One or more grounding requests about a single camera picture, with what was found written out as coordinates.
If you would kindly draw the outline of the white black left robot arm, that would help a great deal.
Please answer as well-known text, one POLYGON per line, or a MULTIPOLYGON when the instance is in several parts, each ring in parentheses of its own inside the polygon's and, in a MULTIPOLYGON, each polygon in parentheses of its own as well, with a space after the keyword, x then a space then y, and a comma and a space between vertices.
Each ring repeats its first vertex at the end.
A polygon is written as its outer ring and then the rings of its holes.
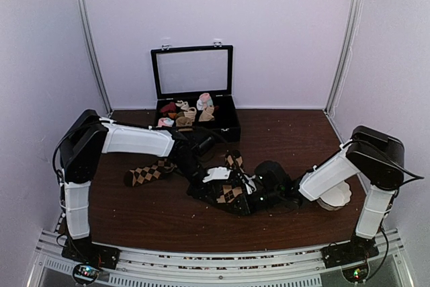
POLYGON ((101 117, 95 110, 85 110, 53 154, 53 160, 60 163, 54 172, 62 188, 67 249, 83 263, 98 261, 104 255, 93 244, 89 225, 89 190, 103 154, 165 157, 198 188, 206 176, 198 159, 215 142, 214 135, 205 128, 134 126, 101 117))

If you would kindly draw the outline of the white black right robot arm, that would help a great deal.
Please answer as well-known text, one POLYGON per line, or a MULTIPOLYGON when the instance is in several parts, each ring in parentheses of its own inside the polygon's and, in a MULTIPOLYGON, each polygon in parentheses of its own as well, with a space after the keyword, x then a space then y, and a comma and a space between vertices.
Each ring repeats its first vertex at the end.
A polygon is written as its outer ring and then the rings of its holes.
POLYGON ((407 183, 404 177, 422 179, 405 169, 404 145, 397 138, 358 126, 337 153, 296 180, 278 163, 265 161, 251 180, 255 187, 247 197, 249 208, 256 211, 282 202, 299 208, 305 201, 316 201, 336 210, 349 203, 352 193, 346 181, 357 174, 369 180, 370 188, 353 234, 348 242, 331 243, 321 253, 328 268, 365 261, 379 254, 375 236, 400 187, 407 183))

